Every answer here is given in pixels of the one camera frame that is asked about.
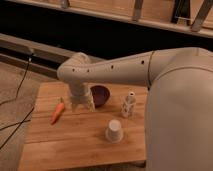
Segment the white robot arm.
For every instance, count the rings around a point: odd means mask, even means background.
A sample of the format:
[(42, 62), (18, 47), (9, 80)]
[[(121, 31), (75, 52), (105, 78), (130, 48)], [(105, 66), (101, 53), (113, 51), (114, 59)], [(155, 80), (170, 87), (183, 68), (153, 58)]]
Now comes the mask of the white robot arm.
[(76, 53), (57, 69), (75, 104), (87, 83), (144, 86), (146, 171), (213, 171), (213, 52), (153, 50), (92, 63)]

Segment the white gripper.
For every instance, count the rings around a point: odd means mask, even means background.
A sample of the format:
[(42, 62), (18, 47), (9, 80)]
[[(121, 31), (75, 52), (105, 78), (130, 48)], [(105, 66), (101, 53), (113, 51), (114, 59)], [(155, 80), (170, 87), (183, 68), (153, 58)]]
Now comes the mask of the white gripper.
[(75, 111), (77, 104), (87, 103), (87, 108), (90, 111), (95, 111), (95, 104), (93, 101), (91, 89), (87, 84), (78, 83), (69, 85), (71, 92), (71, 109)]

